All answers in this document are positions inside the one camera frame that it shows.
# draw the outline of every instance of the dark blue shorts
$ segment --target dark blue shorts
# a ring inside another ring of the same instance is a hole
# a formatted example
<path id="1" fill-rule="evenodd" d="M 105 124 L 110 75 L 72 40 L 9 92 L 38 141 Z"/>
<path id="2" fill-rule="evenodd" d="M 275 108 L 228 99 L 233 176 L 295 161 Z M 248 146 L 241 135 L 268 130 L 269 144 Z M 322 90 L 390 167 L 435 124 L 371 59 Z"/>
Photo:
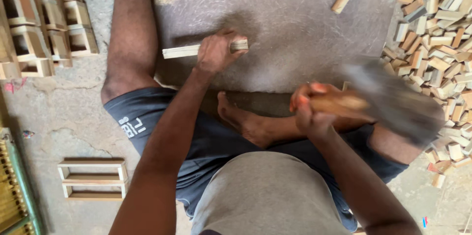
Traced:
<path id="1" fill-rule="evenodd" d="M 112 99 L 104 107 L 118 121 L 141 155 L 150 133 L 176 93 L 170 88 L 144 88 Z M 341 137 L 388 183 L 408 166 L 383 158 L 369 146 L 373 129 L 372 125 L 364 125 L 341 134 Z M 251 151 L 289 154 L 320 173 L 331 190 L 342 223 L 351 232 L 357 229 L 357 220 L 349 212 L 332 172 L 309 140 L 279 144 L 264 150 L 203 112 L 198 113 L 192 144 L 177 179 L 176 198 L 183 202 L 186 214 L 191 219 L 215 172 L 232 158 Z"/>

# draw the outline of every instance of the hand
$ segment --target hand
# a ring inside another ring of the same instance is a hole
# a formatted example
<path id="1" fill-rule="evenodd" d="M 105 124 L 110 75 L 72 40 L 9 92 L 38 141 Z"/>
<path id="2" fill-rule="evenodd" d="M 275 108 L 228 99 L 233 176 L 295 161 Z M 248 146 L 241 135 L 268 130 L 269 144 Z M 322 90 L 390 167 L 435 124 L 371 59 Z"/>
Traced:
<path id="1" fill-rule="evenodd" d="M 215 35 L 206 37 L 198 50 L 197 68 L 210 73 L 223 71 L 241 55 L 249 50 L 238 50 L 231 53 L 229 46 L 237 40 L 247 37 L 239 35 L 234 29 L 222 29 Z"/>
<path id="2" fill-rule="evenodd" d="M 310 106 L 310 97 L 328 92 L 341 92 L 333 85 L 310 83 L 302 84 L 290 99 L 290 111 L 296 111 L 296 125 L 312 141 L 327 140 L 332 132 L 336 116 L 316 112 Z"/>

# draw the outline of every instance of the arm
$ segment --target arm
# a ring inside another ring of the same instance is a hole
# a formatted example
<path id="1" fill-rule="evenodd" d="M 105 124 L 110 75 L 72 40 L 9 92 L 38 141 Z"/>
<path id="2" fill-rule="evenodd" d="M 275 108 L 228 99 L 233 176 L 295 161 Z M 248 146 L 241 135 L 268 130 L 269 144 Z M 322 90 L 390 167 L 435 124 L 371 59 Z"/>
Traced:
<path id="1" fill-rule="evenodd" d="M 111 235 L 175 234 L 177 174 L 190 148 L 205 92 L 221 72 L 247 50 L 231 54 L 229 45 L 246 39 L 230 29 L 205 38 L 197 66 L 152 131 Z"/>
<path id="2" fill-rule="evenodd" d="M 418 226 L 402 204 L 334 130 L 332 124 L 336 117 L 313 112 L 309 98 L 298 92 L 292 97 L 292 104 L 296 109 L 297 127 L 323 155 L 366 233 L 420 235 Z"/>

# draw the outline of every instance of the hammer head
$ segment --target hammer head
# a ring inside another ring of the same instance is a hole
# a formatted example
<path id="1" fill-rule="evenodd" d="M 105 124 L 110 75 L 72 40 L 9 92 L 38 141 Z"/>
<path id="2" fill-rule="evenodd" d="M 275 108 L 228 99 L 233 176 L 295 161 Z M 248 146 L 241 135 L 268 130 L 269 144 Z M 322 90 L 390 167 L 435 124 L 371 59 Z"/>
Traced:
<path id="1" fill-rule="evenodd" d="M 388 75 L 378 58 L 359 60 L 362 62 L 343 65 L 343 73 L 369 102 L 367 114 L 418 147 L 431 143 L 445 123 L 441 106 L 407 87 L 398 76 Z"/>

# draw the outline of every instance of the man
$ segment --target man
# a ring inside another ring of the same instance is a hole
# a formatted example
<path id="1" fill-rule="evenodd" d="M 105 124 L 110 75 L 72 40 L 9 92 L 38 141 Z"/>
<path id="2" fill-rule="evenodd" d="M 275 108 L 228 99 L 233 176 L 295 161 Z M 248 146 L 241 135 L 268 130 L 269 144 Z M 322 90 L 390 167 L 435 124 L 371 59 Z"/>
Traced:
<path id="1" fill-rule="evenodd" d="M 247 52 L 229 51 L 241 39 L 232 29 L 205 38 L 183 87 L 162 88 L 151 1 L 115 0 L 102 100 L 142 157 L 110 234 L 174 234 L 175 199 L 192 234 L 349 234 L 357 220 L 369 235 L 421 234 L 384 184 L 421 150 L 378 124 L 313 112 L 309 98 L 334 87 L 302 85 L 288 118 L 219 93 L 240 134 L 199 112 L 215 74 Z"/>

